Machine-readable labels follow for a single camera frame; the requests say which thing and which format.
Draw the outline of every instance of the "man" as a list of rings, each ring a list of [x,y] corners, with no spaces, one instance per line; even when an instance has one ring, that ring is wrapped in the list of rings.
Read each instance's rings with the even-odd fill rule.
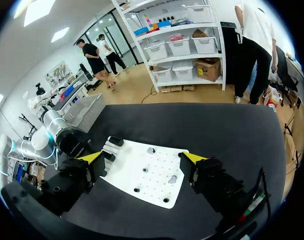
[[[243,34],[241,76],[235,84],[235,103],[241,102],[257,62],[256,78],[250,93],[250,103],[257,104],[268,84],[272,57],[272,72],[277,71],[277,41],[272,24],[263,10],[248,0],[236,0],[235,13]]]
[[[104,63],[100,59],[99,49],[93,44],[85,43],[82,38],[76,42],[76,45],[82,49],[95,77],[105,82],[108,89],[114,91],[115,82],[109,80],[104,74]]]
[[[106,56],[106,59],[108,60],[108,63],[110,64],[114,75],[118,76],[120,74],[117,72],[116,63],[123,68],[123,71],[127,70],[128,67],[124,64],[119,55],[117,55],[108,45],[104,34],[100,34],[98,38],[100,39],[100,45],[102,49],[104,49],[104,55]]]

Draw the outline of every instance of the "woman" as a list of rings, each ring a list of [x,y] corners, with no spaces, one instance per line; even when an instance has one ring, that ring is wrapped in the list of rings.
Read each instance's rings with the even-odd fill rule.
[[[272,69],[277,71],[277,45],[274,30],[265,13],[247,0],[237,0],[235,13],[242,29],[241,77],[235,84],[235,103],[239,104],[251,79],[257,62],[257,72],[250,93],[250,103],[257,104],[268,84],[271,59]]]

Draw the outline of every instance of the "white t-shirt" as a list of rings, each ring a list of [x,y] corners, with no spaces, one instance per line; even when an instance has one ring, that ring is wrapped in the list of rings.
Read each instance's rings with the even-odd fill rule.
[[[242,10],[243,37],[256,42],[272,56],[272,39],[276,37],[269,18],[249,0],[236,0],[235,6]]]
[[[107,43],[106,40],[100,40],[100,44],[101,44],[101,49],[103,49],[104,55],[105,55],[105,56],[108,56],[108,55],[110,55],[111,53],[114,52],[114,51],[112,50],[112,48],[109,46],[109,44]]]

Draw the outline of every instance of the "black table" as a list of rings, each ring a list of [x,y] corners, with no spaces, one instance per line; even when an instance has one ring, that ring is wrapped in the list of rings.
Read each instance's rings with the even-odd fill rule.
[[[286,157],[283,133],[272,109],[260,105],[166,103],[107,105],[89,132],[100,151],[108,136],[145,144],[188,149],[216,157],[244,190],[255,185],[264,167],[272,214],[281,204]],[[200,240],[215,233],[222,216],[184,181],[172,209],[158,207],[99,179],[64,219],[96,232],[136,238]],[[257,217],[259,227],[267,210]]]
[[[73,91],[70,92],[70,94],[64,98],[63,101],[58,101],[52,109],[55,111],[61,110],[63,106],[67,103],[67,101],[73,96],[73,94],[75,94],[79,90],[79,88],[83,87],[84,84],[85,83],[82,83],[81,85],[75,87]]]

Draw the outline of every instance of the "shopping bag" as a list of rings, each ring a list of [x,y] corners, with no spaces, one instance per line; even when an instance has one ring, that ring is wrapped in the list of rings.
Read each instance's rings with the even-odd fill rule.
[[[278,91],[271,87],[270,85],[267,87],[267,91],[265,94],[263,94],[264,102],[263,104],[265,106],[268,106],[269,108],[272,108],[274,112],[277,111],[277,106],[282,100],[281,94],[278,93]]]

